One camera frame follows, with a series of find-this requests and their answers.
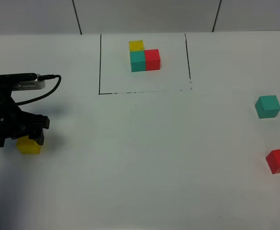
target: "white surface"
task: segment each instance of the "white surface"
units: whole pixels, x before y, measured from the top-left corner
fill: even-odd
[[[106,34],[101,48],[101,93],[190,90],[185,34]],[[159,49],[161,69],[131,72],[129,41]]]
[[[0,0],[0,34],[80,34],[72,0]]]
[[[280,230],[280,113],[254,109],[280,101],[280,32],[187,38],[192,91],[98,95],[99,36],[0,36],[0,74],[63,77],[22,107],[51,120],[41,154],[0,149],[5,229]]]
[[[223,0],[215,31],[280,30],[280,0]]]
[[[84,34],[212,31],[219,0],[75,0]]]

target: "robotic arm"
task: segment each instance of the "robotic arm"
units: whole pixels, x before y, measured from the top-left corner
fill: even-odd
[[[39,90],[45,87],[45,80],[58,78],[56,86],[43,96],[16,103],[12,91]],[[52,94],[61,82],[60,75],[40,76],[35,73],[0,75],[0,147],[6,138],[17,139],[29,135],[37,144],[43,145],[43,128],[49,128],[47,116],[22,111],[18,106],[41,100]]]

